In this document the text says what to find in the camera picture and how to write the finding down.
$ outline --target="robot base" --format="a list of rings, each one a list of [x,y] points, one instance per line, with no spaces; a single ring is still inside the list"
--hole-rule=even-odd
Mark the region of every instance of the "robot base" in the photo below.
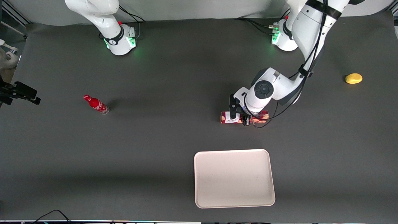
[[[106,46],[114,55],[125,55],[136,47],[137,39],[135,38],[134,27],[129,27],[125,24],[120,25],[124,29],[124,35],[119,40],[117,45],[110,45],[106,43]]]
[[[274,26],[282,27],[285,21],[286,20],[283,19],[279,22],[275,22]],[[277,47],[279,47],[279,49],[283,51],[293,51],[297,48],[296,42],[294,40],[291,40],[289,36],[283,32],[283,30],[281,30],[281,33],[278,35],[275,41],[271,40],[271,43],[275,44]]]

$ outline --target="white robotic arm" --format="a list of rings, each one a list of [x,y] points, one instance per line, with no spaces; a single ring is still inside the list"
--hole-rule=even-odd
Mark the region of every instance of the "white robotic arm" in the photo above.
[[[297,48],[297,44],[292,35],[292,26],[297,15],[304,7],[305,2],[306,0],[286,0],[290,8],[289,16],[287,19],[282,18],[273,24],[274,26],[279,26],[279,32],[275,31],[276,36],[272,38],[271,44],[275,44],[283,51],[293,51]]]
[[[65,0],[65,3],[98,28],[113,54],[124,55],[136,47],[134,28],[119,24],[113,16],[119,9],[119,0]]]
[[[287,103],[291,105],[298,99],[302,86],[315,65],[314,61],[322,50],[327,33],[349,0],[326,0],[326,2],[328,4],[324,5],[322,0],[308,0],[293,24],[293,36],[306,58],[296,79],[290,80],[273,68],[263,69],[254,78],[251,88],[248,90],[242,87],[238,90],[233,96],[236,102],[230,104],[238,103],[243,112],[250,116],[263,110],[271,99],[281,105]]]

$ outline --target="bottle cap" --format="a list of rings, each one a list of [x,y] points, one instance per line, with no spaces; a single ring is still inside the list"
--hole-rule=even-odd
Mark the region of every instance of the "bottle cap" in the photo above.
[[[83,99],[85,100],[85,101],[90,101],[91,100],[91,96],[89,96],[89,95],[84,95],[84,97],[83,97]]]

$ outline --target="cable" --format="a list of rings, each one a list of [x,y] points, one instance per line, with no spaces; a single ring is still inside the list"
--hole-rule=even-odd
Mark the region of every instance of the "cable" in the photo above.
[[[258,25],[258,26],[261,26],[261,27],[264,27],[264,28],[268,28],[267,25],[263,25],[263,24],[261,24],[261,23],[258,23],[258,22],[256,22],[256,21],[251,20],[251,19],[248,19],[248,18],[239,17],[239,18],[236,18],[236,20],[245,20],[245,21],[248,21],[248,22],[255,23],[255,24]]]
[[[60,210],[58,210],[58,209],[55,209],[55,210],[52,210],[51,212],[49,212],[49,213],[47,213],[47,214],[45,214],[45,215],[42,215],[42,216],[40,216],[38,219],[36,219],[36,221],[34,221],[33,223],[36,223],[37,221],[39,221],[41,218],[43,218],[44,216],[46,216],[46,215],[48,215],[48,214],[50,214],[50,213],[52,213],[52,212],[55,212],[55,211],[57,211],[57,212],[59,212],[59,213],[61,213],[61,215],[62,216],[64,216],[64,218],[68,221],[68,223],[70,224],[70,219],[64,214],[64,213],[62,213]]]
[[[278,105],[279,105],[279,103],[276,102],[275,111],[274,111],[274,114],[273,114],[272,116],[275,116],[276,110],[278,109]],[[263,126],[259,127],[259,126],[256,126],[256,124],[254,123],[253,116],[251,116],[251,118],[252,118],[253,126],[254,126],[255,128],[263,128],[263,127],[265,127],[267,124],[271,123],[271,121],[272,121],[272,120],[269,120],[269,121],[267,121]]]
[[[136,36],[135,38],[140,37],[140,34],[141,34],[141,31],[140,31],[140,24],[141,24],[141,23],[138,23],[138,34],[137,34],[137,36]]]
[[[281,16],[281,19],[283,19],[283,17],[285,16],[285,14],[290,10],[290,8],[288,10],[286,10],[286,12]]]
[[[269,32],[265,32],[265,31],[263,31],[262,29],[260,29],[260,28],[258,27],[258,26],[260,26],[260,27],[263,27],[263,28],[265,28],[265,27],[268,28],[268,26],[263,25],[263,24],[260,24],[260,23],[254,21],[254,20],[247,19],[247,18],[242,18],[242,17],[236,18],[236,20],[247,21],[247,22],[249,22],[251,25],[253,25],[256,29],[258,29],[260,32],[262,32],[262,33],[264,33],[264,34],[268,34],[268,35],[271,35],[271,34],[272,34],[272,33],[269,33]]]
[[[288,79],[293,78],[294,76],[296,76],[299,72],[296,72],[294,75],[290,76]]]
[[[140,18],[143,22],[146,22],[146,21],[145,21],[144,19],[142,19],[140,16],[137,16],[137,15],[134,15],[134,14],[129,13],[129,12],[128,12],[127,10],[125,10],[122,6],[119,6],[119,8],[120,8],[123,12],[129,14],[131,17],[134,18],[134,16],[135,16],[135,17]]]

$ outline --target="black strap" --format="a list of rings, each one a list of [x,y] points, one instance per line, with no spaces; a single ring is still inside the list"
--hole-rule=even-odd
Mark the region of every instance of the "black strap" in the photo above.
[[[124,29],[123,27],[120,27],[120,33],[114,37],[114,38],[105,38],[104,39],[110,44],[110,45],[116,45],[119,40],[121,40],[124,36]]]
[[[284,32],[291,40],[293,40],[292,31],[290,31],[290,30],[286,27],[286,21],[283,23],[282,29],[283,29],[283,32]]]
[[[325,13],[326,15],[334,18],[337,20],[341,16],[341,12],[335,10],[334,8],[330,6],[326,6],[326,9],[324,10],[324,4],[322,2],[318,2],[317,0],[308,0],[306,5],[311,6],[312,8]]]
[[[311,77],[311,75],[314,73],[313,71],[307,71],[307,70],[305,70],[304,68],[304,64],[302,64],[301,66],[300,66],[300,68],[298,69],[299,71],[299,73],[300,74],[302,74],[302,75],[304,75],[305,77],[307,77],[307,78],[309,78],[309,77]]]

